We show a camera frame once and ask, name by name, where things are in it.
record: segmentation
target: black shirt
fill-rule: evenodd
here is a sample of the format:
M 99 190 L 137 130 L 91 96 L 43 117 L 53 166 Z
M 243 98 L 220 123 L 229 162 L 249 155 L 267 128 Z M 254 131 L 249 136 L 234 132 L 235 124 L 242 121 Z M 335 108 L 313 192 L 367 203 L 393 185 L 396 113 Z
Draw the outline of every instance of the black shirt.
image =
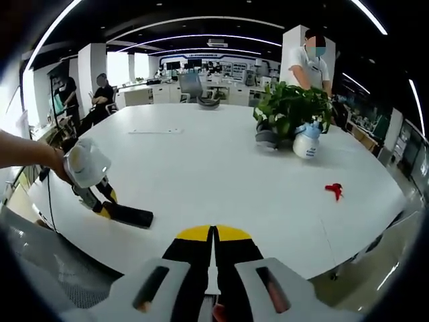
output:
M 64 102 L 67 100 L 67 98 L 70 96 L 71 93 L 76 91 L 76 83 L 74 82 L 74 79 L 72 77 L 68 77 L 66 88 L 63 91 L 60 91 L 57 89 L 55 91 L 55 95 L 59 94 L 61 102 L 64 104 Z M 67 106 L 64 107 L 79 107 L 78 99 L 76 95 L 73 95 L 71 100 L 68 102 Z
M 97 104 L 96 105 L 97 108 L 98 107 L 104 108 L 106 105 L 112 104 L 113 103 L 113 87 L 110 85 L 106 85 L 104 88 L 99 87 L 99 89 L 97 89 L 97 91 L 94 94 L 94 98 L 96 99 L 97 97 L 107 98 L 107 102 L 103 103 L 103 104 Z

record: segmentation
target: ceiling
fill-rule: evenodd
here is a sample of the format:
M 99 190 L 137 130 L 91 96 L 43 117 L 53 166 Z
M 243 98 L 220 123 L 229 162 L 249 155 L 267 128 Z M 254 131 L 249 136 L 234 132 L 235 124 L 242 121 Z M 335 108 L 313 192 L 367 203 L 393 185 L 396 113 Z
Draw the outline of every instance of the ceiling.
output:
M 350 0 L 307 0 L 287 3 L 268 3 L 262 0 L 201 1 L 171 0 L 83 0 L 54 30 L 46 44 L 71 42 L 67 46 L 40 54 L 36 66 L 58 61 L 77 52 L 90 42 L 108 42 L 108 50 L 126 46 L 114 45 L 111 40 L 139 44 L 194 34 L 227 34 L 258 38 L 282 43 L 282 34 L 302 24 L 318 28 L 336 43 L 339 58 L 336 62 L 335 84 L 339 86 L 343 72 L 352 76 L 371 92 L 377 104 L 398 108 L 416 125 L 420 124 L 416 102 L 409 78 L 416 84 L 424 115 L 428 115 L 427 97 L 423 95 L 424 79 L 416 51 L 421 42 L 424 21 L 422 2 L 362 0 L 388 32 L 382 35 L 370 20 Z M 227 16 L 243 19 L 202 19 L 208 16 Z M 162 21 L 187 17 L 180 21 Z M 205 48 L 210 37 L 187 37 L 151 43 L 162 50 Z M 224 38 L 230 48 L 260 52 L 264 59 L 280 62 L 281 47 L 252 40 Z M 155 53 L 155 50 L 133 48 L 133 51 Z

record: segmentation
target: potted plant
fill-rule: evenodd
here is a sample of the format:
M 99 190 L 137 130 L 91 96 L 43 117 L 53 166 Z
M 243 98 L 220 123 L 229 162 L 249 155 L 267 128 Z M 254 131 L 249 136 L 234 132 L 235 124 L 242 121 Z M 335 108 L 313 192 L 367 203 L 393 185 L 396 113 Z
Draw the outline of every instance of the potted plant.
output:
M 326 133 L 330 125 L 330 103 L 326 92 L 311 88 L 280 82 L 271 93 L 265 88 L 264 100 L 253 110 L 257 120 L 257 142 L 266 142 L 268 146 L 277 147 L 284 140 L 295 138 L 295 129 L 313 119 L 320 121 Z

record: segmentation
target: round table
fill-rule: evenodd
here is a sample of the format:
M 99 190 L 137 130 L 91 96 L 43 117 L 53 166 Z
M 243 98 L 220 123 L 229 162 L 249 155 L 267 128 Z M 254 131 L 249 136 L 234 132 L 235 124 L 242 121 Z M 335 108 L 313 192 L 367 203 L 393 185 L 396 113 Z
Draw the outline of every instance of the round table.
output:
M 316 158 L 302 160 L 291 150 L 258 147 L 252 112 L 195 104 L 120 110 L 84 137 L 111 159 L 108 177 L 118 202 L 154 212 L 151 228 L 95 215 L 51 173 L 56 229 L 127 273 L 162 256 L 183 229 L 229 225 L 250 233 L 264 257 L 312 278 L 360 252 L 403 210 L 395 180 L 352 135 L 332 126 L 320 137 Z M 344 189 L 339 202 L 324 189 L 335 182 Z M 51 222 L 47 180 L 36 181 L 29 195 Z

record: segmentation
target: red object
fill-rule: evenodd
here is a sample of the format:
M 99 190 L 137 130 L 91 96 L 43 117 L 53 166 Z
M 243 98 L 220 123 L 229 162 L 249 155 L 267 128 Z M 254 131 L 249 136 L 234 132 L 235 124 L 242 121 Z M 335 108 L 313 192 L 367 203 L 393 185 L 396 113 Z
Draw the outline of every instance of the red object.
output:
M 324 186 L 324 189 L 327 191 L 333 191 L 335 193 L 336 201 L 340 200 L 340 196 L 343 195 L 343 186 L 341 186 L 339 183 Z

